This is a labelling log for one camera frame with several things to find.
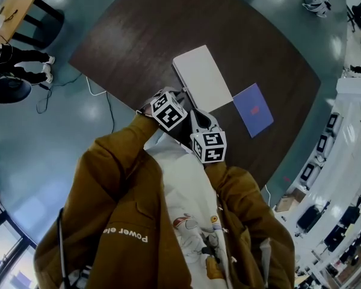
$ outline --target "desk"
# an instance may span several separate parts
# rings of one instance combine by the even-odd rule
[[[262,187],[297,136],[320,82],[286,37],[242,0],[116,0],[71,57],[72,66],[131,108],[166,85],[174,57],[207,45],[234,96],[258,83],[274,123],[255,138],[231,102],[212,112],[226,161]]]
[[[27,12],[29,11],[33,3],[35,3],[36,6],[40,7],[45,12],[49,13],[57,20],[57,22],[61,24],[59,27],[57,27],[58,29],[54,29],[54,36],[49,34],[47,39],[40,40],[40,38],[33,39],[16,32],[23,19],[35,25],[36,27],[38,27],[38,29],[43,29],[43,22],[40,22],[33,17],[27,15]],[[41,49],[47,47],[50,43],[52,43],[53,39],[60,31],[60,28],[64,22],[64,16],[42,0],[5,0],[4,3],[0,6],[0,10],[2,10],[2,14],[5,16],[6,19],[8,19],[17,10],[17,13],[13,16],[13,18],[7,22],[4,22],[3,26],[0,29],[0,35],[2,35],[4,39],[8,41],[10,41],[11,39],[19,40],[21,42],[36,46]],[[0,44],[6,43],[3,38],[0,37]]]

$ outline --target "white sneaker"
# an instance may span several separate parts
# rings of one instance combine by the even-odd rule
[[[48,61],[47,62],[45,62],[45,64],[50,64],[50,65],[52,65],[52,64],[54,64],[55,63],[55,57],[53,57],[53,56],[49,56],[49,59],[48,59]]]
[[[49,64],[43,65],[43,73],[45,73],[47,76],[46,82],[50,84],[54,80],[54,76],[52,76],[51,66]]]

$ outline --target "brown jacket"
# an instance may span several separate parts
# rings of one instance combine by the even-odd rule
[[[88,289],[190,288],[191,276],[164,199],[162,172],[144,150],[157,124],[137,116],[120,132],[104,136],[79,161],[64,206],[62,228],[68,273],[91,265]],[[223,207],[234,288],[264,288],[261,250],[271,241],[269,288],[293,288],[294,245],[245,170],[224,163],[206,168]],[[40,289],[62,283],[57,225],[35,254]]]

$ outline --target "purple notebook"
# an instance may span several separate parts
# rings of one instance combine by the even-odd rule
[[[257,84],[251,85],[233,98],[252,138],[274,122]]]

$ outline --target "white helmet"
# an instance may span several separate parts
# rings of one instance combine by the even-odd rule
[[[315,13],[318,17],[326,17],[326,13],[332,9],[329,0],[303,0],[302,5],[308,10]]]

